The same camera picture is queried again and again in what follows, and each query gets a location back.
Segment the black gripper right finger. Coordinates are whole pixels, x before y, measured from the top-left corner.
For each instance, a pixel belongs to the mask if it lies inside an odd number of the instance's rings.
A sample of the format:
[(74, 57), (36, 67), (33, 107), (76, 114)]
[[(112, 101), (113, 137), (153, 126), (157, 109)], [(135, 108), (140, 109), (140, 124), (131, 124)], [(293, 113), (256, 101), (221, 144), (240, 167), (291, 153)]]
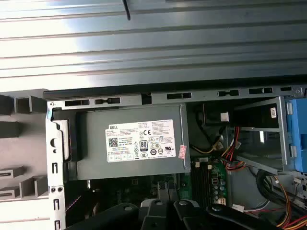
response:
[(178, 218), (187, 230), (278, 230), (279, 227), (231, 207), (212, 204), (203, 210), (192, 200), (174, 203)]

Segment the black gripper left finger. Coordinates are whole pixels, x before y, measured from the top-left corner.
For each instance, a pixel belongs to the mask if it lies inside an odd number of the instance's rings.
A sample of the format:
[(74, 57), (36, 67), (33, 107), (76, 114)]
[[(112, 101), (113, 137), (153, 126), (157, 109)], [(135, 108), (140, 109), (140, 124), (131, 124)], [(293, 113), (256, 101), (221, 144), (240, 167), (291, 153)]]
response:
[(166, 230), (168, 203), (147, 199), (141, 207), (122, 203), (69, 226), (69, 230)]

